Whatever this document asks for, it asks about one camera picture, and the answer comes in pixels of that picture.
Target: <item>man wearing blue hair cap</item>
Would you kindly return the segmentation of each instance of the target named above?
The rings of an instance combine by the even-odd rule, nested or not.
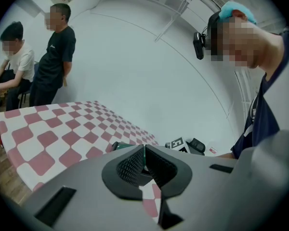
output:
[[[220,157],[238,159],[244,149],[257,146],[263,139],[279,131],[263,95],[289,61],[289,31],[277,35],[262,30],[256,24],[248,8],[232,1],[213,14],[208,22],[206,49],[210,50],[212,60],[229,56],[236,66],[259,67],[265,71],[243,134],[231,148],[232,152]]]

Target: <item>white sleeve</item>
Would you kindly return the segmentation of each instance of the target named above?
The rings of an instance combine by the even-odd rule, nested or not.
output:
[[[18,67],[19,71],[29,70],[34,66],[34,53],[33,51],[29,51],[21,56],[20,64]]]

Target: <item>wooden floor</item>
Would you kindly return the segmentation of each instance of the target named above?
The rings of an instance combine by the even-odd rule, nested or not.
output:
[[[22,107],[28,107],[27,97],[26,103]],[[5,104],[0,108],[0,112],[5,111]],[[23,183],[18,176],[15,168],[11,165],[7,158],[6,152],[0,146],[0,193],[4,194],[16,203],[21,205],[32,193],[32,191]]]

